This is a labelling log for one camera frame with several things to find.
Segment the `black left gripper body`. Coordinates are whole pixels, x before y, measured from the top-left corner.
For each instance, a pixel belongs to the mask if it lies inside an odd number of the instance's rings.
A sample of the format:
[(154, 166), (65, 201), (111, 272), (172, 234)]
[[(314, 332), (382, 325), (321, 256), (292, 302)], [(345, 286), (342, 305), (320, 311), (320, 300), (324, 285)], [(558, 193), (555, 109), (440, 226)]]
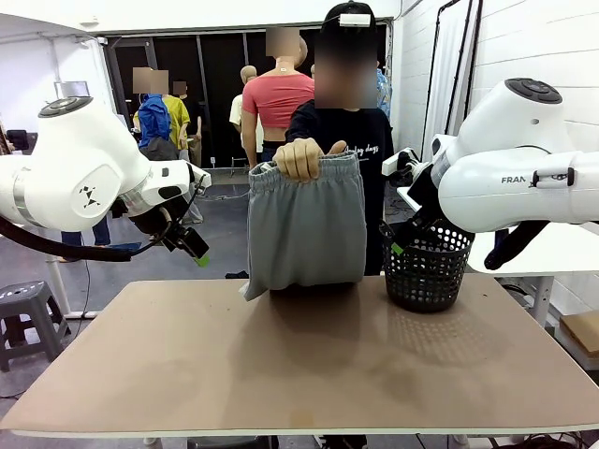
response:
[(203, 257), (209, 250), (207, 242), (193, 227), (175, 225), (163, 238), (164, 246), (170, 251), (182, 250), (191, 257)]

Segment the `person's right hand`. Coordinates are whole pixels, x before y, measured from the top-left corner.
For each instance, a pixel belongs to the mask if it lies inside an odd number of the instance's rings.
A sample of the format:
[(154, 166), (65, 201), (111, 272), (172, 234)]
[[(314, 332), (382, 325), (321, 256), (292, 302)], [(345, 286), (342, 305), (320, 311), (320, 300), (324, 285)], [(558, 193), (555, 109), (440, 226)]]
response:
[(338, 140), (324, 152), (313, 138), (296, 138), (279, 147), (272, 161), (283, 175), (294, 181), (306, 182), (319, 177), (322, 157), (339, 154), (345, 147), (346, 142)]

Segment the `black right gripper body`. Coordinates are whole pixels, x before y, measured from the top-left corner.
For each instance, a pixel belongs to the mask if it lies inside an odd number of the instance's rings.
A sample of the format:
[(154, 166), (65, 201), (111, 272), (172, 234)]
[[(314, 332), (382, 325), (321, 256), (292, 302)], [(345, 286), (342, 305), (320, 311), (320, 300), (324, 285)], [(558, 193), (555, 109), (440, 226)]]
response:
[(409, 225), (435, 225), (443, 218), (438, 189), (431, 178), (432, 165), (423, 168), (408, 190), (408, 195), (415, 200), (420, 209), (410, 218)]

